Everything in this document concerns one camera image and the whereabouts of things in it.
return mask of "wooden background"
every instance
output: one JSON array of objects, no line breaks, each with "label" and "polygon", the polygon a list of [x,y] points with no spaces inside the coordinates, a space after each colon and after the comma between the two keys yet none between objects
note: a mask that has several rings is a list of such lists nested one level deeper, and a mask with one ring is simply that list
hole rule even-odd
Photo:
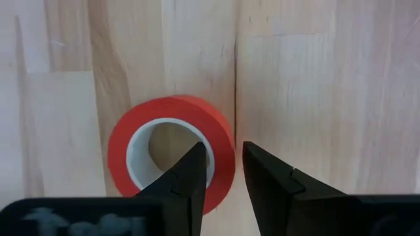
[{"label": "wooden background", "polygon": [[[418,0],[0,0],[0,208],[118,196],[114,125],[171,94],[205,98],[236,134],[203,235],[259,234],[244,140],[348,193],[419,193],[419,21]],[[160,127],[151,152],[168,168],[194,140]]]}]

